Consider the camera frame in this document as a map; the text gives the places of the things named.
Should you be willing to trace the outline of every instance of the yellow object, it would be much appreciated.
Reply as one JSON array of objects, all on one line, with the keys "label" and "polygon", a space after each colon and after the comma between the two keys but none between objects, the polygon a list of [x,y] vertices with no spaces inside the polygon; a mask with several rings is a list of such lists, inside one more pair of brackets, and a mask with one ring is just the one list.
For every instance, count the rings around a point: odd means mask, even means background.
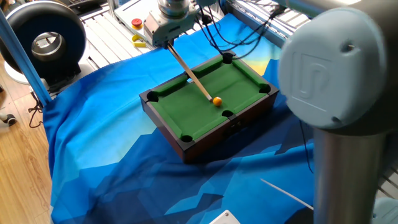
[{"label": "yellow object", "polygon": [[213,104],[216,106],[221,106],[221,104],[223,104],[223,100],[220,97],[216,97],[213,99]]},{"label": "yellow object", "polygon": [[134,35],[131,40],[135,47],[147,47],[145,42],[136,42],[137,40],[143,40],[138,34]]},{"label": "yellow object", "polygon": [[142,29],[143,26],[144,26],[144,25],[141,24],[141,25],[139,25],[139,26],[137,26],[137,27],[136,27],[136,26],[133,26],[133,25],[132,25],[131,27],[132,27],[133,29],[140,30],[140,29]]}]

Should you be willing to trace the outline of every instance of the orange ball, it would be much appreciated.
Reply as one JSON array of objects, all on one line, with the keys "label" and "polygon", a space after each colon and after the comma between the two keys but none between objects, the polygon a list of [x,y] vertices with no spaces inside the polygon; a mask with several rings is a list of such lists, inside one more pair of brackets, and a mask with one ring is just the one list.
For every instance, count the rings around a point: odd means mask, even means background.
[{"label": "orange ball", "polygon": [[223,100],[220,97],[216,97],[213,99],[213,104],[216,106],[221,106],[221,104],[223,104]]}]

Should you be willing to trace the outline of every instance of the green felt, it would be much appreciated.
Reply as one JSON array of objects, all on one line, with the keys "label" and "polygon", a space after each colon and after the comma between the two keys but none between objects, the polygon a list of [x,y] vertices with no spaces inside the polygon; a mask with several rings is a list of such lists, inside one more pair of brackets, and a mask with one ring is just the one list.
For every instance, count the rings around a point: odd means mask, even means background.
[{"label": "green felt", "polygon": [[266,95],[259,93],[266,81],[240,61],[224,64],[220,57],[193,72],[209,94],[220,97],[223,104],[216,107],[210,103],[186,76],[155,89],[159,100],[151,104],[179,138],[191,136],[196,140],[228,119],[222,116],[223,111],[236,114]]}]

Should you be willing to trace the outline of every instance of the wooden floor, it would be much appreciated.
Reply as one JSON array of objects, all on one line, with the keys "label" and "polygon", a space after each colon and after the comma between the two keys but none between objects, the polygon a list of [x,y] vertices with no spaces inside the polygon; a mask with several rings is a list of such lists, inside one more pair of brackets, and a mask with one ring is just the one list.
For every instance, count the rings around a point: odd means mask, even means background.
[{"label": "wooden floor", "polygon": [[[51,178],[44,127],[29,127],[35,106],[27,85],[9,78],[0,56],[0,113],[13,114],[11,127],[0,122],[0,224],[50,223]],[[42,121],[36,113],[33,125]]]}]

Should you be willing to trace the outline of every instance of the red button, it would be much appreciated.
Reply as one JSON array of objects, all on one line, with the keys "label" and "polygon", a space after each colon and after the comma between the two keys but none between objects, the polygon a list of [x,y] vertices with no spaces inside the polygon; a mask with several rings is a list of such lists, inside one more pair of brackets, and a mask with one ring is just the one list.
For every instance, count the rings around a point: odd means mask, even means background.
[{"label": "red button", "polygon": [[133,25],[135,27],[139,27],[139,26],[141,26],[141,24],[142,24],[142,20],[140,20],[140,19],[133,19],[131,21],[131,25]]}]

